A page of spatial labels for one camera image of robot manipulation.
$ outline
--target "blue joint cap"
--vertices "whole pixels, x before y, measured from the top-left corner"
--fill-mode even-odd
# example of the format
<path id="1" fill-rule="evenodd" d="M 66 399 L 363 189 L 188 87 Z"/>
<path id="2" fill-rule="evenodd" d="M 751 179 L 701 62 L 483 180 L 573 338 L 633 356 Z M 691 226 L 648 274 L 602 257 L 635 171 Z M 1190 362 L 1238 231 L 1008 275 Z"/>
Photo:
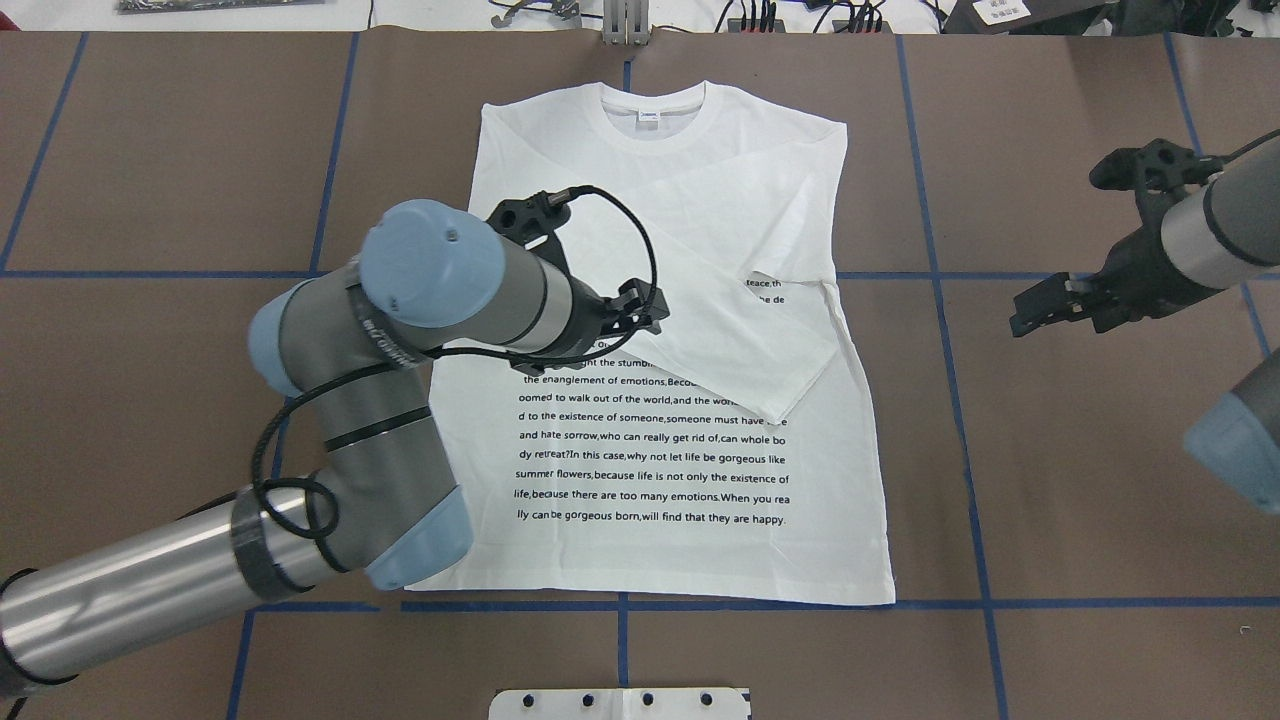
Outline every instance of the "blue joint cap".
<path id="1" fill-rule="evenodd" d="M 1260 509 L 1280 515 L 1280 447 L 1235 393 L 1187 430 L 1183 447 Z"/>
<path id="2" fill-rule="evenodd" d="M 434 200 L 396 205 L 360 251 L 360 282 L 392 318 L 447 328 L 493 300 L 507 272 L 502 237 L 484 220 Z"/>
<path id="3" fill-rule="evenodd" d="M 287 397 L 297 397 L 302 391 L 293 384 L 284 369 L 284 357 L 280 355 L 280 324 L 289 299 L 308 282 L 311 281 L 300 282 L 264 305 L 248 324 L 248 357 L 253 363 L 253 369 L 266 378 L 266 384 L 271 386 L 271 389 Z"/>
<path id="4" fill-rule="evenodd" d="M 454 487 L 430 512 L 370 562 L 365 574 L 380 591 L 402 588 L 462 560 L 474 539 L 462 488 Z"/>

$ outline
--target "black cable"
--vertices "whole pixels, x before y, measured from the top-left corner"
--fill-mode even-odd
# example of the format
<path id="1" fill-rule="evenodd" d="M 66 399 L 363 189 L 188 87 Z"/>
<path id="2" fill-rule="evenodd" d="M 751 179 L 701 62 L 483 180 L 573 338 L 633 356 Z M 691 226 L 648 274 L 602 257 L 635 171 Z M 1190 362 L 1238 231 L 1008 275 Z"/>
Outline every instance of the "black cable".
<path id="1" fill-rule="evenodd" d="M 266 448 L 269 445 L 271 445 L 271 439 L 275 438 L 275 436 L 280 432 L 280 425 L 284 424 L 284 419 L 292 415 L 293 411 L 297 410 L 298 407 L 302 407 L 307 402 L 311 402 L 312 400 L 320 397 L 321 395 L 329 391 L 338 389 L 344 384 L 349 384 L 371 375 L 387 373 L 397 368 L 398 368 L 397 365 L 390 365 L 390 364 L 370 365 L 367 368 L 352 370 L 346 375 L 319 384 L 285 402 L 284 406 L 280 407 L 279 411 L 276 411 L 275 416 L 271 418 L 271 420 L 266 424 L 266 427 L 262 428 L 262 433 L 259 434 L 257 438 L 257 445 L 253 446 L 253 455 L 250 457 L 250 464 L 248 464 L 250 484 L 253 491 L 253 497 L 257 500 L 259 507 L 261 507 L 262 511 L 266 512 L 266 515 L 271 518 L 271 520 L 274 520 L 276 525 L 279 525 L 291 534 L 312 541 L 326 538 L 330 534 L 333 534 L 335 529 L 338 529 L 338 498 L 337 496 L 333 495 L 332 489 L 324 486 L 324 483 L 317 482 L 315 479 L 315 475 L 308 478 L 262 477 L 262 457 L 266 456 Z M 283 512 L 280 512 L 279 510 L 276 510 L 274 505 L 271 505 L 271 501 L 268 497 L 268 493 L 276 488 L 296 488 L 301 489 L 307 496 L 315 493 L 324 497 L 329 502 L 332 510 L 332 516 L 329 518 L 329 521 L 324 525 L 320 525 L 319 528 L 316 527 L 303 528 L 296 524 L 293 520 L 289 520 L 288 518 L 284 516 Z"/>
<path id="2" fill-rule="evenodd" d="M 628 220 L 631 220 L 631 224 L 634 224 L 636 229 L 640 232 L 640 238 L 644 241 L 645 254 L 649 256 L 649 293 L 645 295 L 644 302 L 640 305 L 640 309 L 636 313 L 637 318 L 644 318 L 645 315 L 649 314 L 649 310 L 653 309 L 653 302 L 658 293 L 658 258 L 657 255 L 654 255 L 653 241 L 649 240 L 649 232 L 645 231 L 644 224 L 640 222 L 640 218 L 637 218 L 635 213 L 631 211 L 630 208 L 623 205 L 621 200 L 618 200 L 609 192 L 591 184 L 580 184 L 568 188 L 570 200 L 576 200 L 584 195 L 595 195 L 603 197 L 614 208 L 621 210 L 622 214 L 626 215 Z M 630 328 L 627 328 L 626 332 L 622 333 L 622 336 L 614 343 L 609 345 L 608 347 L 602 347 L 600 350 L 596 350 L 594 352 L 588 352 L 584 355 L 573 355 L 568 357 L 540 357 L 536 355 L 524 355 L 518 352 L 489 350 L 485 347 L 451 347 L 451 348 L 442 347 L 433 351 L 428 351 L 425 352 L 425 355 L 433 359 L 449 357 L 456 355 L 481 355 L 485 357 L 497 357 L 499 360 L 507 360 L 520 364 L 534 364 L 541 366 L 575 365 L 579 363 L 589 363 L 591 360 L 603 357 L 618 350 L 620 347 L 626 345 L 627 341 L 630 341 L 639 331 L 640 331 L 640 324 L 639 323 L 632 324 Z M 276 436 L 279 434 L 280 427 L 284 424 L 284 420 L 289 415 L 292 415 L 293 411 L 297 410 L 298 407 L 302 407 L 303 405 L 311 402 L 312 400 L 320 397 L 321 395 L 338 389 L 346 384 L 397 369 L 399 369 L 399 366 L 392 364 L 370 365 L 367 368 L 352 370 L 351 373 L 334 378 L 326 383 L 319 384 L 303 392 L 302 395 L 291 398 L 288 402 L 284 404 L 283 407 L 280 407 L 279 411 L 276 411 L 275 416 L 271 418 L 271 420 L 266 424 L 266 427 L 262 428 L 262 432 L 259 434 L 257 438 L 257 445 L 253 446 L 253 454 L 250 457 L 250 484 L 253 491 L 253 497 L 257 500 L 259 507 L 261 507 L 262 511 L 266 512 L 268 516 L 271 518 L 271 520 L 274 520 L 275 524 L 278 524 L 285 532 L 298 536 L 301 538 L 316 541 L 317 544 L 321 544 L 320 550 L 323 555 L 326 553 L 326 548 L 323 547 L 324 539 L 332 536 L 335 529 L 338 529 L 338 519 L 339 519 L 338 497 L 333 493 L 332 489 L 325 487 L 324 483 L 316 480 L 315 474 L 306 478 L 264 478 L 262 459 L 266 457 L 266 448 L 271 445 L 271 441 L 276 438 Z M 296 488 L 303 492 L 308 505 L 306 528 L 293 523 L 274 505 L 271 505 L 268 493 L 276 488 Z M 329 509 L 332 511 L 332 515 L 329 518 L 329 521 L 325 523 L 324 525 L 317 527 L 315 524 L 317 514 L 310 506 L 312 495 L 319 495 L 324 497 L 325 501 L 329 502 Z M 330 561 L 330 565 L 333 564 L 329 557 L 325 557 L 325 560 Z"/>
<path id="3" fill-rule="evenodd" d="M 942 10 L 942 4 L 938 0 L 933 0 L 933 3 L 929 3 L 929 0 L 920 1 L 924 3 L 925 8 L 933 10 L 933 19 L 938 22 L 938 35 L 942 35 L 942 23 L 947 19 L 946 12 Z"/>
<path id="4" fill-rule="evenodd" d="M 728 9 L 732 6 L 733 6 L 733 0 L 728 0 L 728 3 L 724 3 L 724 9 L 721 10 L 721 19 L 716 20 L 716 29 L 712 31 L 713 33 L 719 32 L 721 26 L 724 24 L 724 18 L 728 15 Z"/>
<path id="5" fill-rule="evenodd" d="M 1248 145 L 1245 145 L 1244 147 L 1236 150 L 1235 152 L 1231 152 L 1230 155 L 1222 156 L 1222 161 L 1224 163 L 1230 163 L 1231 160 L 1236 160 L 1236 159 L 1239 159 L 1240 155 L 1244 155 L 1249 150 L 1253 150 L 1254 147 L 1262 145 L 1263 142 L 1267 142 L 1268 140 L 1275 140 L 1277 137 L 1280 137 L 1280 128 L 1276 128 L 1276 129 L 1274 129 L 1274 131 L 1263 135 L 1262 137 L 1260 137 L 1260 138 L 1249 142 Z"/>
<path id="6" fill-rule="evenodd" d="M 229 492 L 227 495 L 223 495 L 223 496 L 215 497 L 214 500 L 210 500 L 209 502 L 201 505 L 200 507 L 196 507 L 193 510 L 188 510 L 188 511 L 183 512 L 182 515 L 178 516 L 178 519 L 182 520 L 182 519 L 186 519 L 186 518 L 191 518 L 192 515 L 198 515 L 198 514 L 204 512 L 205 510 L 212 510 L 214 507 L 218 507 L 219 505 L 227 505 L 228 502 L 230 502 L 233 500 L 236 500 L 236 493 L 234 492 Z"/>
<path id="7" fill-rule="evenodd" d="M 538 1 L 550 3 L 550 0 L 538 0 Z M 512 8 L 515 8 L 515 5 L 508 5 L 506 3 L 499 3 L 498 0 L 489 0 L 489 4 L 490 5 L 497 5 L 499 8 L 506 8 L 508 10 L 512 9 Z M 552 10 L 550 8 L 521 8 L 521 10 L 532 10 L 535 13 L 548 13 L 548 14 L 552 14 L 552 15 L 556 14 L 556 10 Z M 595 19 L 595 20 L 603 20 L 604 19 L 604 15 L 595 15 L 595 14 L 591 14 L 591 13 L 580 13 L 580 14 L 584 18 L 591 18 L 591 19 Z"/>
<path id="8" fill-rule="evenodd" d="M 5 715 L 5 720 L 18 720 L 18 714 L 22 712 L 22 708 L 26 706 L 27 706 L 27 698 L 24 697 L 19 697 L 18 700 L 13 701 L 13 707 L 9 708 L 9 715 Z"/>
<path id="9" fill-rule="evenodd" d="M 826 20 L 827 15 L 831 14 L 831 12 L 835 10 L 838 6 L 852 8 L 854 4 L 850 3 L 849 0 L 836 0 L 836 3 L 832 3 L 831 5 L 827 5 L 827 9 L 823 10 L 822 15 L 818 17 L 818 24 L 813 26 L 813 32 L 814 33 L 817 33 L 819 29 L 822 29 L 823 20 Z"/>
<path id="10" fill-rule="evenodd" d="M 575 200 L 584 195 L 596 195 L 599 197 L 603 197 L 604 200 L 609 201 L 609 204 L 612 204 L 614 208 L 621 210 L 622 214 L 626 215 L 628 220 L 631 220 L 631 224 L 634 224 L 636 229 L 640 231 L 640 240 L 644 241 L 645 254 L 649 255 L 649 293 L 645 296 L 644 304 L 640 306 L 640 310 L 636 313 L 636 315 L 641 318 L 644 315 L 648 315 L 649 310 L 653 307 L 654 297 L 658 293 L 658 258 L 654 255 L 653 241 L 649 240 L 649 232 L 644 229 L 644 224 L 640 222 L 640 218 L 636 218 L 635 213 L 632 213 L 630 208 L 623 205 L 621 200 L 618 200 L 609 192 L 595 187 L 594 184 L 580 184 L 576 187 L 571 187 L 568 188 L 568 193 L 570 193 L 570 200 Z M 604 357 L 605 355 L 613 352 L 614 350 L 618 350 L 620 347 L 626 345 L 627 341 L 631 340 L 631 337 L 635 336 L 639 329 L 640 329 L 639 324 L 631 325 L 613 345 L 608 347 L 602 347 L 600 350 L 596 350 L 594 352 L 588 352 L 585 355 L 573 355 L 570 357 L 541 357 L 538 355 L 524 355 L 503 350 L 489 350 L 486 347 L 438 348 L 426 352 L 426 355 L 430 357 L 451 357 L 454 355 L 481 355 L 484 357 L 497 357 L 499 360 L 508 360 L 511 363 L 517 363 L 517 364 L 532 364 L 543 366 L 576 365 L 579 363 L 589 363 L 598 357 Z"/>

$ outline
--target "blue grid line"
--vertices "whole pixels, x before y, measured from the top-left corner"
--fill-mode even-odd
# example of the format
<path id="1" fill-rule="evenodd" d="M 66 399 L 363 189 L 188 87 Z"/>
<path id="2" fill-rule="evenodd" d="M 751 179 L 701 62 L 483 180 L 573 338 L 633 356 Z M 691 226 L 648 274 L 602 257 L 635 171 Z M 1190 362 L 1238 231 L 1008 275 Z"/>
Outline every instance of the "blue grid line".
<path id="1" fill-rule="evenodd" d="M 0 270 L 0 278 L 23 279 L 312 279 L 324 270 Z M 1011 270 L 846 270 L 837 272 L 842 281 L 1018 281 L 1039 282 L 1053 273 Z M 1280 281 L 1280 273 L 1254 279 Z"/>
<path id="2" fill-rule="evenodd" d="M 342 602 L 342 601 L 285 601 L 274 602 L 271 605 L 261 605 L 253 612 L 269 612 L 269 614 L 315 614 L 315 612 L 381 612 L 376 605 L 369 605 L 367 602 Z"/>
<path id="3" fill-rule="evenodd" d="M 244 688 L 244 667 L 248 665 L 248 646 L 253 639 L 253 610 L 244 611 L 241 625 L 241 644 L 236 651 L 236 673 L 232 675 L 230 697 L 227 698 L 227 720 L 236 720 L 239 714 L 239 696 Z"/>
<path id="4" fill-rule="evenodd" d="M 9 237 L 5 238 L 4 250 L 0 250 L 0 270 L 4 270 L 5 265 L 9 264 L 9 255 L 13 252 L 14 243 L 18 242 L 18 229 L 22 228 L 22 218 L 27 214 L 27 204 L 31 201 L 31 193 L 36 190 L 36 178 L 40 176 L 40 168 L 45 164 L 45 155 L 49 152 L 49 145 L 54 140 L 54 131 L 58 128 L 58 119 L 63 115 L 63 106 L 67 105 L 67 96 L 72 91 L 72 81 L 76 78 L 76 70 L 79 69 L 81 58 L 84 56 L 84 45 L 88 44 L 88 33 L 82 32 L 79 42 L 76 44 L 76 54 L 72 55 L 72 64 L 67 68 L 67 78 L 63 81 L 63 90 L 58 94 L 58 101 L 54 104 L 54 113 L 49 117 L 49 124 L 45 126 L 45 136 L 40 140 L 40 149 L 36 151 L 36 160 L 31 164 L 31 173 L 27 176 L 27 184 L 22 188 L 22 199 L 18 200 L 18 209 L 13 213 L 13 224 L 9 225 Z"/>
<path id="5" fill-rule="evenodd" d="M 1169 72 L 1174 76 L 1174 88 L 1178 91 L 1178 106 L 1183 110 L 1183 123 L 1187 124 L 1187 135 L 1192 138 L 1192 150 L 1197 155 L 1203 155 L 1204 151 L 1201 147 L 1199 133 L 1196 132 L 1196 119 L 1192 117 L 1192 106 L 1187 101 L 1187 88 L 1183 87 L 1183 72 L 1178 67 L 1178 51 L 1174 49 L 1174 36 L 1169 32 L 1165 33 L 1165 55 L 1169 58 Z M 1271 355 L 1271 343 L 1267 342 L 1267 333 L 1262 328 L 1258 306 L 1253 301 L 1253 293 L 1249 292 L 1248 283 L 1240 283 L 1240 295 L 1244 297 L 1244 307 L 1249 313 L 1253 336 L 1258 340 L 1258 348 L 1262 351 L 1262 357 L 1266 359 Z"/>
<path id="6" fill-rule="evenodd" d="M 992 600 L 991 606 L 996 610 L 1280 607 L 1280 597 L 1066 597 Z"/>
<path id="7" fill-rule="evenodd" d="M 284 400 L 284 405 L 289 404 L 289 398 Z M 284 436 L 289 432 L 289 416 L 285 415 L 284 420 L 280 421 L 280 429 L 275 433 L 275 455 L 271 457 L 271 477 L 279 478 L 280 469 L 284 466 Z"/>
<path id="8" fill-rule="evenodd" d="M 1053 273 L 984 270 L 851 270 L 837 272 L 841 281 L 1020 281 L 1039 282 Z"/>
<path id="9" fill-rule="evenodd" d="M 933 242 L 933 219 L 929 214 L 929 199 L 924 182 L 924 163 L 920 159 L 920 138 L 915 126 L 915 108 L 911 104 L 911 81 L 906 64 L 906 46 L 902 36 L 895 35 L 897 45 L 899 73 L 902 79 L 902 102 L 906 109 L 906 129 L 911 141 L 911 163 L 915 167 L 915 187 L 920 201 L 920 222 L 924 229 L 924 247 L 929 256 L 929 272 L 933 274 L 933 301 L 938 314 L 938 332 L 942 338 L 942 360 L 947 369 L 947 384 L 951 389 L 951 414 L 956 433 L 960 437 L 960 454 L 964 461 L 965 489 L 969 493 L 969 530 L 973 539 L 973 555 L 978 566 L 978 588 L 982 593 L 983 620 L 987 629 L 987 650 L 991 657 L 991 678 L 996 693 L 996 710 L 1000 720 L 1009 720 L 1009 701 L 1005 694 L 1005 671 L 1000 661 L 1000 638 L 996 633 L 996 614 L 991 609 L 991 583 L 987 575 L 987 555 L 982 542 L 982 520 L 978 516 L 978 493 L 973 484 L 973 465 L 969 460 L 969 438 L 965 433 L 964 410 L 960 406 L 960 386 L 956 379 L 955 356 L 951 350 L 951 329 L 947 325 L 946 300 L 942 296 L 942 277 L 938 268 L 938 252 Z"/>
<path id="10" fill-rule="evenodd" d="M 502 614 L 502 612 L 618 612 L 621 601 L 557 601 L 557 600 L 508 600 L 508 601 L 404 601 L 401 612 L 411 614 Z M 991 600 L 901 600 L 893 605 L 845 606 L 812 605 L 804 602 L 781 602 L 768 600 L 628 600 L 626 611 L 631 612 L 938 612 L 974 610 L 1132 610 L 1132 609 L 1217 609 L 1217 607 L 1261 607 L 1280 609 L 1280 596 L 1254 597 L 1043 597 L 1043 598 L 991 598 Z M 289 614 L 348 614 L 381 612 L 375 605 L 362 601 L 315 601 L 278 602 L 262 605 L 252 612 Z M 620 670 L 620 678 L 625 678 Z"/>
<path id="11" fill-rule="evenodd" d="M 614 600 L 484 600 L 401 602 L 401 612 L 617 612 Z"/>
<path id="12" fill-rule="evenodd" d="M 631 687 L 631 650 L 628 647 L 630 630 L 627 628 L 631 597 L 618 593 L 618 687 Z"/>
<path id="13" fill-rule="evenodd" d="M 307 279 L 323 273 L 308 270 L 0 270 L 0 278 L 22 279 Z"/>
<path id="14" fill-rule="evenodd" d="M 1174 74 L 1174 90 L 1178 91 L 1178 106 L 1183 110 L 1183 122 L 1187 123 L 1187 133 L 1192 138 L 1192 150 L 1197 155 L 1203 155 L 1199 145 L 1199 135 L 1196 132 L 1196 123 L 1192 122 L 1192 106 L 1187 102 L 1187 91 L 1183 88 L 1183 72 L 1178 68 L 1178 53 L 1174 50 L 1174 36 L 1165 32 L 1165 55 L 1169 56 L 1169 70 Z"/>
<path id="15" fill-rule="evenodd" d="M 316 237 L 311 243 L 311 272 L 320 266 L 320 250 L 324 247 L 324 228 L 329 222 L 329 199 L 333 196 L 333 178 L 338 173 L 338 152 L 342 150 L 342 128 L 347 123 L 347 101 L 351 99 L 351 78 L 356 74 L 356 54 L 360 49 L 360 33 L 351 33 L 351 49 L 347 51 L 347 74 L 342 81 L 342 99 L 338 100 L 338 122 L 333 127 L 333 146 L 329 149 L 329 169 L 324 177 L 324 195 L 320 196 L 320 217 L 316 218 Z"/>
<path id="16" fill-rule="evenodd" d="M 1253 337 L 1258 338 L 1262 357 L 1267 359 L 1271 356 L 1271 343 L 1267 342 L 1267 332 L 1262 328 L 1262 318 L 1258 315 L 1258 305 L 1253 301 L 1253 291 L 1249 290 L 1249 283 L 1240 283 L 1240 295 L 1244 297 L 1244 306 L 1249 311 L 1249 323 L 1253 324 Z"/>

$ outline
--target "white mounting plate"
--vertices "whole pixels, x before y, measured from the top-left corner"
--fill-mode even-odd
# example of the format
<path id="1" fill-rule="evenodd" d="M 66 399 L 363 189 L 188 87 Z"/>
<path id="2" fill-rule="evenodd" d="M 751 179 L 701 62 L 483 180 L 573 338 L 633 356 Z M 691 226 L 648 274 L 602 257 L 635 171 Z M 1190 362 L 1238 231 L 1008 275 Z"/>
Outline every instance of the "white mounting plate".
<path id="1" fill-rule="evenodd" d="M 502 691 L 489 720 L 750 720 L 749 698 L 740 688 Z"/>

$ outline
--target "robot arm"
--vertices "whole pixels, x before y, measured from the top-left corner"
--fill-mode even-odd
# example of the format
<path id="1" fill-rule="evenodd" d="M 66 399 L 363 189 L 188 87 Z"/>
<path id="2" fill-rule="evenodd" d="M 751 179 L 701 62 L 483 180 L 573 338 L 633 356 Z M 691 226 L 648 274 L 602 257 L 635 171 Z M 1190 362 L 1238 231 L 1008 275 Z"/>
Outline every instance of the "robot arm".
<path id="1" fill-rule="evenodd" d="M 1107 155 L 1089 182 L 1133 191 L 1142 227 L 1097 273 L 1057 273 L 1019 293 L 1014 337 L 1061 320 L 1092 318 L 1105 333 L 1164 318 L 1280 264 L 1280 140 L 1251 146 L 1216 158 L 1156 140 Z"/>
<path id="2" fill-rule="evenodd" d="M 1280 264 L 1276 136 L 1225 158 L 1198 156 L 1166 140 L 1107 155 L 1089 181 L 1134 191 L 1142 227 L 1111 249 L 1097 273 L 1057 273 L 1019 293 L 1009 319 L 1014 337 L 1061 320 L 1092 318 L 1105 333 L 1164 318 Z M 1187 432 L 1184 446 L 1260 509 L 1280 514 L 1280 354 L 1226 393 Z"/>
<path id="3" fill-rule="evenodd" d="M 380 589 L 457 562 L 471 528 L 416 372 L 444 355 L 525 373 L 612 351 L 667 315 L 649 283 L 603 299 L 568 273 L 554 229 L 590 187 L 506 201 L 488 223 L 429 200 L 388 210 L 361 255 L 269 302 L 250 328 L 255 368 L 314 400 L 329 466 L 253 482 L 166 527 L 0 587 L 0 697 L 26 697 L 113 657 L 364 568 Z M 526 246 L 545 238 L 536 249 Z M 614 345 L 588 352 L 603 337 Z M 506 350 L 449 348 L 470 338 Z"/>

